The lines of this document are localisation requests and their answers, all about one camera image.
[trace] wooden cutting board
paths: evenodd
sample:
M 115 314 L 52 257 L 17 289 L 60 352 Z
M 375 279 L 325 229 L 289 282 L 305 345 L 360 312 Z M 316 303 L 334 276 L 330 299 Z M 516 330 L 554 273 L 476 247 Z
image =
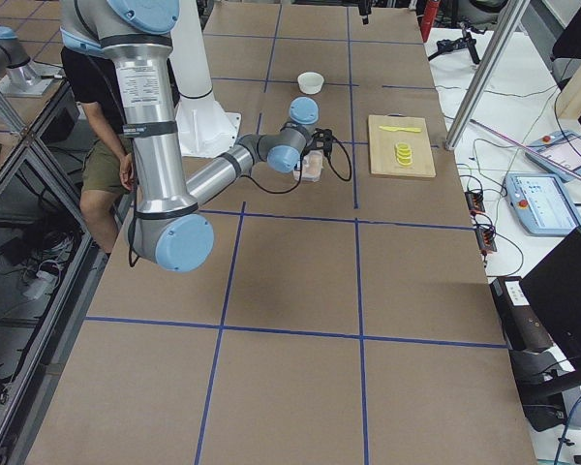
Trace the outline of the wooden cutting board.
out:
M 419 133 L 404 131 L 389 132 L 379 126 L 420 128 Z M 424 118 L 399 116 L 368 116 L 368 138 L 370 142 L 370 173 L 376 176 L 435 177 L 433 152 L 430 148 Z M 395 145 L 405 142 L 412 148 L 413 163 L 402 166 L 396 160 Z

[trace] white table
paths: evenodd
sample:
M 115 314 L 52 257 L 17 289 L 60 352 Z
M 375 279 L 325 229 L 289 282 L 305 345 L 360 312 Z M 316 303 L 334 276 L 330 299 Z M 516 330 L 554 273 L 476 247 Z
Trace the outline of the white table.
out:
M 437 50 L 436 41 L 438 40 L 455 40 L 459 37 L 461 37 L 459 30 L 433 29 L 426 44 L 426 52 L 429 55 L 434 53 Z M 490 41 L 491 32 L 487 32 L 484 36 L 474 34 L 474 37 L 477 39 L 476 47 L 481 58 Z M 445 122 L 449 126 L 452 120 L 447 117 L 456 115 L 465 95 L 464 89 L 469 86 L 476 66 L 466 50 L 441 55 L 430 63 L 433 78 L 440 94 L 443 114 L 446 116 Z M 503 96 L 485 92 L 473 118 L 522 143 L 537 140 L 546 134 L 559 130 L 553 111 L 553 102 L 559 93 L 555 80 L 536 52 L 531 39 L 525 34 L 517 32 L 510 39 L 486 90 L 523 96 L 546 89 L 549 90 L 529 97 Z M 561 120 L 561 124 L 564 129 L 581 134 L 581 127 L 577 121 Z M 515 149 L 497 148 L 489 143 L 477 141 L 475 143 L 477 153 L 474 155 L 474 141 L 478 139 L 490 140 L 498 145 L 506 145 L 506 143 L 470 124 L 456 147 L 455 156 L 457 163 L 460 164 L 460 173 L 470 174 L 480 179 L 484 189 L 499 190 L 499 186 L 483 177 L 483 174 L 494 179 L 497 183 L 501 183 L 508 170 L 540 172 L 538 166 L 529 161 L 521 151 L 518 151 L 515 156 L 517 153 Z M 463 186 L 466 186 L 469 178 L 463 177 L 461 180 Z M 470 187 L 477 188 L 478 186 L 474 180 L 471 180 Z M 568 182 L 566 188 L 574 202 L 581 202 L 580 181 Z M 516 272 L 517 275 L 527 274 L 561 241 L 559 237 L 528 235 L 514 216 L 506 199 L 499 201 L 499 195 L 494 191 L 486 192 L 484 197 L 487 215 L 496 221 L 497 232 L 512 240 L 523 251 L 525 260 Z M 512 273 L 521 263 L 520 253 L 507 241 L 498 237 L 496 245 L 498 252 L 488 257 L 487 276 Z M 563 428 L 558 426 L 537 433 L 530 427 L 538 459 L 553 460 L 558 446 L 557 438 L 561 436 L 562 431 Z M 570 427 L 567 437 L 576 444 L 572 447 L 564 446 L 560 460 L 574 463 L 572 456 L 581 454 L 581 429 Z

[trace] printed label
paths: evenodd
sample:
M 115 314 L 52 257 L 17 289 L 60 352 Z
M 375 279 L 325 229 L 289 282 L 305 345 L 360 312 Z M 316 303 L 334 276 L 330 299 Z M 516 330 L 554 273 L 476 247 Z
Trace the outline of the printed label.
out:
M 125 108 L 160 105 L 160 84 L 153 66 L 132 66 L 116 70 Z
M 505 281 L 505 289 L 512 300 L 515 307 L 529 306 L 530 302 L 527 300 L 521 289 L 518 281 Z

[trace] person's hand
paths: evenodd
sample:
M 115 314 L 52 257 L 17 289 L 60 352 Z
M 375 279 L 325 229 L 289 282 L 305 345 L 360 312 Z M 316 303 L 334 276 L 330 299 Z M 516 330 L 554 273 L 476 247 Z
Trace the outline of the person's hand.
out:
M 120 160 L 120 183 L 129 191 L 134 187 L 134 170 L 131 153 L 128 153 Z

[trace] person's leg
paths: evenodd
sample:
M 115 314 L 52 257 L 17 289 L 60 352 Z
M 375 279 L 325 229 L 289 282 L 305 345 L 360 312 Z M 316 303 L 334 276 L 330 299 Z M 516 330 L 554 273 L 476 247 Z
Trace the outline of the person's leg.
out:
M 121 194 L 89 190 L 81 193 L 79 208 L 95 242 L 107 254 L 111 253 L 118 237 L 118 227 L 111 208 Z

